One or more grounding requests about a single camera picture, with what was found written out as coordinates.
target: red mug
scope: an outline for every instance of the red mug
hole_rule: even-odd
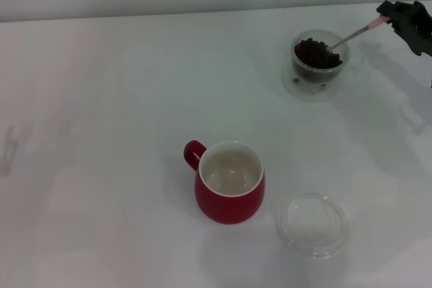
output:
[[[195,198],[214,221],[236,224],[249,219],[264,198],[264,166],[254,150],[237,142],[220,142],[205,148],[187,143],[184,159],[196,170]]]

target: white tabletop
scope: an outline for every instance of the white tabletop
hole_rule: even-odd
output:
[[[296,34],[348,35],[376,7],[1,24],[0,286],[430,287],[432,59],[380,26],[351,42],[352,77],[331,102],[280,82]],[[260,154],[266,194],[250,220],[199,210],[182,157],[193,139]],[[280,204],[307,192],[350,219],[325,260],[275,229]]]

